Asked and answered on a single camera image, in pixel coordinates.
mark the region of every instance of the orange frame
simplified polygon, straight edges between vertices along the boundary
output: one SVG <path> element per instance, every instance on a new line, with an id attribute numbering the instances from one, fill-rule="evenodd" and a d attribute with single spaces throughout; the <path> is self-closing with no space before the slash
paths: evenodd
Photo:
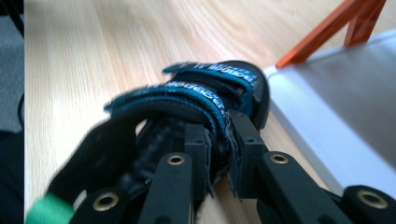
<path id="1" fill-rule="evenodd" d="M 367 42 L 386 0 L 346 0 L 276 63 L 277 68 L 304 62 L 348 22 L 344 46 Z"/>

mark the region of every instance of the green part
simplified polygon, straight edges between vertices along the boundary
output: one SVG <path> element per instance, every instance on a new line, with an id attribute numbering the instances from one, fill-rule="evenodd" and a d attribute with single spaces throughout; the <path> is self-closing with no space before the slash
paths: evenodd
<path id="1" fill-rule="evenodd" d="M 73 206 L 65 203 L 53 194 L 47 194 L 44 198 L 33 204 L 26 217 L 26 224 L 67 224 L 70 222 L 75 211 Z"/>

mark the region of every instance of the brass grommet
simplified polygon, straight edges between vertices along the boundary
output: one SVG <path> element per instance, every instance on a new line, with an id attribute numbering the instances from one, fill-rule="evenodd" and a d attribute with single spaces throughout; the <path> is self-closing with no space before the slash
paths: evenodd
<path id="1" fill-rule="evenodd" d="M 119 202 L 119 196 L 113 192 L 107 192 L 99 195 L 93 202 L 93 209 L 98 212 L 104 212 L 114 207 Z"/>
<path id="2" fill-rule="evenodd" d="M 285 164 L 289 162 L 289 159 L 283 155 L 280 154 L 274 154 L 271 156 L 271 161 L 274 161 L 279 164 Z"/>
<path id="3" fill-rule="evenodd" d="M 171 165 L 180 165 L 184 162 L 184 158 L 179 155 L 174 155 L 168 158 L 168 163 Z"/>
<path id="4" fill-rule="evenodd" d="M 366 189 L 360 189 L 358 191 L 358 198 L 365 204 L 378 209 L 384 209 L 388 207 L 387 201 L 375 192 Z"/>

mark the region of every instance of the blue printed strap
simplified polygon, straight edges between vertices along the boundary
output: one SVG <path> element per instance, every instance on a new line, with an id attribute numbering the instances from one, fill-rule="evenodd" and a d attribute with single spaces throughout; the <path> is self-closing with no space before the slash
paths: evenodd
<path id="1" fill-rule="evenodd" d="M 257 76 L 244 68 L 231 66 L 224 63 L 177 63 L 163 69 L 165 74 L 202 74 L 225 83 L 236 83 L 245 89 L 242 95 L 242 103 L 237 108 L 248 116 L 252 113 L 252 96 L 257 84 Z"/>
<path id="2" fill-rule="evenodd" d="M 173 102 L 201 111 L 208 118 L 212 132 L 226 137 L 224 103 L 213 91 L 193 83 L 169 82 L 161 86 L 131 91 L 114 99 L 111 104 L 105 106 L 105 110 L 115 117 L 135 106 L 155 102 Z"/>

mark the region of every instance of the wooden table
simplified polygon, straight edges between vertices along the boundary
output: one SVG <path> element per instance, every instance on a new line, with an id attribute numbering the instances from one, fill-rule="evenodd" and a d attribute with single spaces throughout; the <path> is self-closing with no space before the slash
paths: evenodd
<path id="1" fill-rule="evenodd" d="M 25 0 L 25 211 L 43 195 L 115 95 L 165 82 L 162 68 L 182 61 L 237 59 L 274 64 L 337 1 Z M 388 1 L 375 28 L 394 26 Z M 345 30 L 323 48 L 343 43 Z M 271 150 L 309 165 L 272 114 L 262 137 Z M 207 198 L 201 223 L 258 223 L 254 200 L 240 203 L 227 181 Z"/>

